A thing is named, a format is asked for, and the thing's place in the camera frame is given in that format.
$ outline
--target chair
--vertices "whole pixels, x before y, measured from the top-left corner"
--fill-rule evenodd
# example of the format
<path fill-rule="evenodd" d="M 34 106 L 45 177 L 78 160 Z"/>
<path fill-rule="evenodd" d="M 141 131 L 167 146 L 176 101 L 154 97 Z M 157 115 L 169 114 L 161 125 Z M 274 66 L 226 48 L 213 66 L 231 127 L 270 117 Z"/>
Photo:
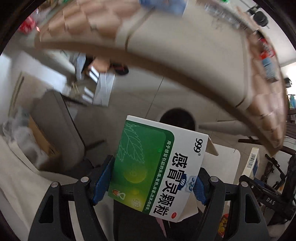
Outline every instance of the chair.
<path fill-rule="evenodd" d="M 103 139 L 86 144 L 82 139 L 66 102 L 84 104 L 50 90 L 44 94 L 33 108 L 31 116 L 37 126 L 44 132 L 47 140 L 62 154 L 55 172 L 64 173 L 79 164 L 85 153 L 104 142 Z"/>

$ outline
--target tile floor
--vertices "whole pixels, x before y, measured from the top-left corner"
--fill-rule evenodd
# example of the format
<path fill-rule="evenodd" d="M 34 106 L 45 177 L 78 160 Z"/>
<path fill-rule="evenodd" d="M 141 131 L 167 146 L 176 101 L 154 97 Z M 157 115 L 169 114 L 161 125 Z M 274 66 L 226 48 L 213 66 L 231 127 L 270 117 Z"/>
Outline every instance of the tile floor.
<path fill-rule="evenodd" d="M 214 102 L 178 83 L 151 72 L 130 69 L 128 75 L 115 78 L 109 106 L 107 108 L 93 107 L 92 116 L 100 123 L 98 125 L 98 122 L 96 122 L 93 133 L 104 132 L 110 151 L 115 154 L 127 115 L 155 121 L 165 111 L 176 107 L 189 111 L 195 118 L 196 124 L 234 119 Z M 256 145 L 238 143 L 237 140 L 241 138 L 240 136 L 199 131 L 207 133 L 213 143 L 239 150 L 241 158 L 236 176 L 237 181 L 246 165 L 252 147 Z M 267 152 L 264 147 L 258 147 L 260 148 L 261 165 L 257 175 L 260 177 L 265 169 L 266 159 L 264 155 Z"/>

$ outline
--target box with barcode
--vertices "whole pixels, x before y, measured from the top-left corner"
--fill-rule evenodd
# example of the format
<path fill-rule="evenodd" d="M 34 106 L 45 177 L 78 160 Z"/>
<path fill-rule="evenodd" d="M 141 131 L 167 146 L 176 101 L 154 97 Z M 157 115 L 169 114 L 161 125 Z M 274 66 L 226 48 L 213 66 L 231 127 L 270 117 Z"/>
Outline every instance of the box with barcode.
<path fill-rule="evenodd" d="M 260 164 L 259 148 L 253 147 L 242 175 L 246 175 L 249 178 L 254 179 L 259 164 Z"/>
<path fill-rule="evenodd" d="M 208 135 L 128 116 L 108 195 L 172 222 L 198 212 L 192 192 L 204 153 L 218 155 Z"/>

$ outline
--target silver bolt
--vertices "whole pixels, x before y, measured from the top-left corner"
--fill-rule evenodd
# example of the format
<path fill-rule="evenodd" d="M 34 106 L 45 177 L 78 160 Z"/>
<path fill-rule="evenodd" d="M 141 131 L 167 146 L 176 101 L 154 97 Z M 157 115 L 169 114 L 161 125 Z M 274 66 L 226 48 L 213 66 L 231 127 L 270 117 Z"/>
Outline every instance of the silver bolt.
<path fill-rule="evenodd" d="M 216 183 L 216 182 L 219 181 L 218 177 L 215 177 L 215 176 L 212 176 L 212 177 L 210 178 L 210 180 L 211 180 L 212 182 L 214 182 L 214 183 Z"/>
<path fill-rule="evenodd" d="M 59 185 L 58 182 L 53 182 L 53 183 L 51 184 L 51 187 L 52 187 L 52 188 L 56 188 L 58 185 Z"/>
<path fill-rule="evenodd" d="M 241 182 L 241 185 L 246 188 L 248 186 L 248 184 L 246 182 Z"/>
<path fill-rule="evenodd" d="M 88 180 L 89 180 L 88 177 L 82 177 L 82 178 L 80 179 L 80 181 L 81 181 L 82 183 L 88 182 Z"/>

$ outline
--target wooden furniture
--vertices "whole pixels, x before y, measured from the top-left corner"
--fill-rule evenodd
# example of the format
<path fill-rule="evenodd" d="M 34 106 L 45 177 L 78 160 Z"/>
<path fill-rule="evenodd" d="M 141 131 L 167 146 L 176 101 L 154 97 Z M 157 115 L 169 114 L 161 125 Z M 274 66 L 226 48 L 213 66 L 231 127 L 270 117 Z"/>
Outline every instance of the wooden furniture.
<path fill-rule="evenodd" d="M 180 17 L 137 0 L 73 0 L 40 27 L 35 47 L 84 52 L 177 81 L 242 121 L 275 154 L 287 113 L 277 58 L 278 81 L 270 83 L 252 34 L 259 26 L 237 11 L 244 25 L 236 29 L 206 12 L 207 2 L 217 4 L 189 0 Z"/>

